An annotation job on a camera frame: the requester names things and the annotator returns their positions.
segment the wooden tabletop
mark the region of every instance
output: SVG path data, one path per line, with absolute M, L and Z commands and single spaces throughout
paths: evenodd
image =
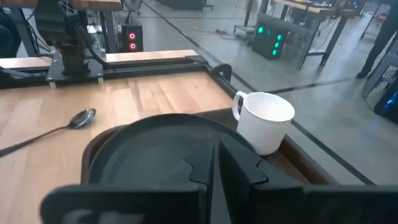
M 121 0 L 69 0 L 76 9 L 97 9 L 118 11 L 122 9 Z M 37 0 L 0 0 L 0 6 L 36 7 Z
M 115 54 L 107 55 L 107 60 L 186 55 L 195 53 L 184 50 Z M 44 65 L 40 60 L 33 62 Z M 106 80 L 102 89 L 84 85 L 57 91 L 49 86 L 0 90 L 0 148 L 64 126 L 85 108 L 98 110 L 89 128 L 60 131 L 0 158 L 0 223 L 40 223 L 43 197 L 56 187 L 79 183 L 83 150 L 102 131 L 155 114 L 230 107 L 231 98 L 205 72 Z
M 335 14 L 336 9 L 327 9 L 322 7 L 307 7 L 305 4 L 300 4 L 299 2 L 287 1 L 287 0 L 274 0 L 274 2 L 284 4 L 286 6 L 295 7 L 297 9 L 308 10 L 308 12 L 316 14 L 324 14 L 326 16 L 332 16 Z M 355 12 L 353 10 L 345 9 L 343 10 L 344 16 L 354 16 Z

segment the concrete floor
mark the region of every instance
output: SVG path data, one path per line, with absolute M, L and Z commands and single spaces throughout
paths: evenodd
M 205 8 L 203 12 L 173 11 L 155 0 L 145 2 L 175 26 L 143 4 L 137 20 L 143 25 L 145 51 L 196 50 L 212 65 L 220 61 L 231 64 L 234 72 L 258 91 L 321 83 L 313 88 L 279 93 L 296 110 L 288 135 L 342 184 L 398 184 L 398 144 L 394 140 L 398 129 L 369 110 L 361 96 L 364 81 L 354 79 L 375 39 L 371 35 L 359 39 L 370 15 L 348 21 L 324 68 L 318 67 L 321 57 L 309 57 L 303 68 L 297 70 L 288 58 L 268 61 L 239 40 L 221 39 L 194 30 L 196 27 L 205 32 L 216 29 L 232 32 L 233 25 L 243 24 L 244 1 L 208 0 L 208 4 L 215 6 L 214 11 Z M 255 16 L 249 24 L 255 24 Z M 328 33 L 332 27 L 333 23 L 322 30 L 314 41 L 314 49 L 326 48 L 328 42 L 322 43 L 331 37 Z M 377 34 L 378 28 L 373 24 L 369 31 Z M 19 55 L 25 55 L 24 49 Z M 239 90 L 250 91 L 236 79 L 232 84 Z

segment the black pants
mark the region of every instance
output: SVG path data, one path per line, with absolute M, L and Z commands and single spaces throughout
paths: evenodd
M 0 25 L 0 58 L 12 57 L 13 41 L 11 32 Z
M 387 19 L 384 21 L 380 28 L 379 35 L 376 37 L 373 48 L 370 51 L 368 58 L 366 59 L 365 65 L 362 68 L 362 72 L 369 73 L 372 70 L 374 61 L 377 56 L 383 51 L 391 37 L 398 31 L 398 21 L 395 19 L 395 15 L 388 15 Z M 398 35 L 394 36 L 394 41 L 398 39 Z

